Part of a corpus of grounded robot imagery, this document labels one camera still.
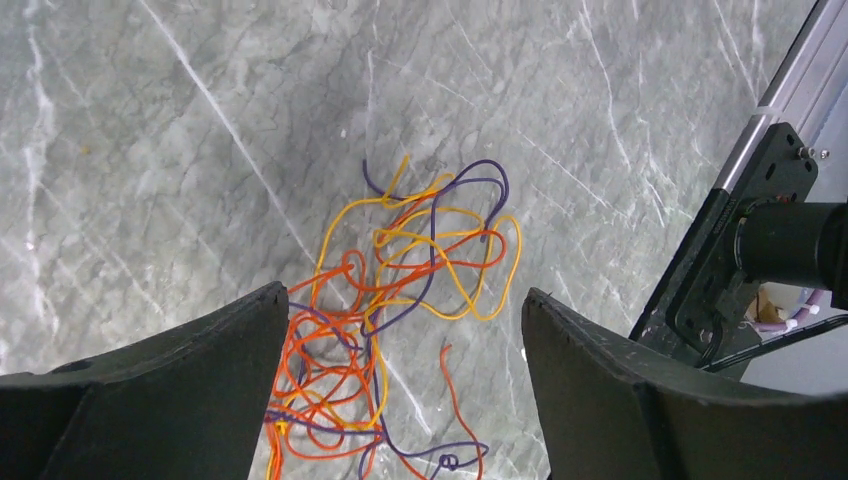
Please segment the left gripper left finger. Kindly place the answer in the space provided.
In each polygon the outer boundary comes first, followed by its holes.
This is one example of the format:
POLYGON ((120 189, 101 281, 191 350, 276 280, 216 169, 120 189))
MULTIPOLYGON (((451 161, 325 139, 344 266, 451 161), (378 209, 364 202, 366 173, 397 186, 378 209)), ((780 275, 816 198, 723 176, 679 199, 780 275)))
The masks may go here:
POLYGON ((288 328, 279 282, 43 374, 1 379, 5 479, 244 479, 288 328))

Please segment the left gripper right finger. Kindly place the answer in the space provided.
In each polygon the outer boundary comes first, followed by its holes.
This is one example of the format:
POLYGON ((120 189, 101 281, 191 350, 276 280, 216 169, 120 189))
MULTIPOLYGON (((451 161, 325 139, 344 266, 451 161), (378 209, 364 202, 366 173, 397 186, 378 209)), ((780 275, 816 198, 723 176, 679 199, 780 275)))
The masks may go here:
POLYGON ((554 479, 843 479, 847 397, 737 382, 663 356, 539 289, 522 306, 554 479))

